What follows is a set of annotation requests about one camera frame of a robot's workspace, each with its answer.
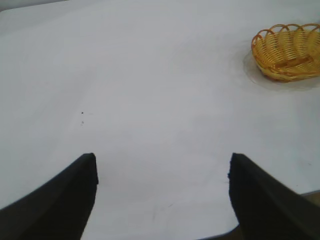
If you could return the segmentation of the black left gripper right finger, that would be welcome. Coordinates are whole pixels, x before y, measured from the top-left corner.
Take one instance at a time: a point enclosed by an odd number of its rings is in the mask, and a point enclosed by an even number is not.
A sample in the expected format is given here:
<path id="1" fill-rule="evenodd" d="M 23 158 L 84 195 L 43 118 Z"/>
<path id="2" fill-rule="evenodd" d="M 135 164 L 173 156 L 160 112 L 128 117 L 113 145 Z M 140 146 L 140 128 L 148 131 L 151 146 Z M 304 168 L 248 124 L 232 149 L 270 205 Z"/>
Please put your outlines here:
<path id="1" fill-rule="evenodd" d="M 318 240 L 320 208 L 241 153 L 233 153 L 229 197 L 246 240 Z"/>

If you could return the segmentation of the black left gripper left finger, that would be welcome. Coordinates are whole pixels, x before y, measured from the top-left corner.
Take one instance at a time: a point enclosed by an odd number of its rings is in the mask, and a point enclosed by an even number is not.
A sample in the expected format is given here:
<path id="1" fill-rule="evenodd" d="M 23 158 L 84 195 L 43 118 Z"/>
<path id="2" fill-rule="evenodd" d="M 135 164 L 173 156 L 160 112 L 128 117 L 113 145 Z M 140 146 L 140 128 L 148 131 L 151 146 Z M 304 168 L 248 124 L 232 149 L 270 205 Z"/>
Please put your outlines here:
<path id="1" fill-rule="evenodd" d="M 96 156 L 85 153 L 48 182 L 0 210 L 2 240 L 79 240 L 95 204 Z"/>

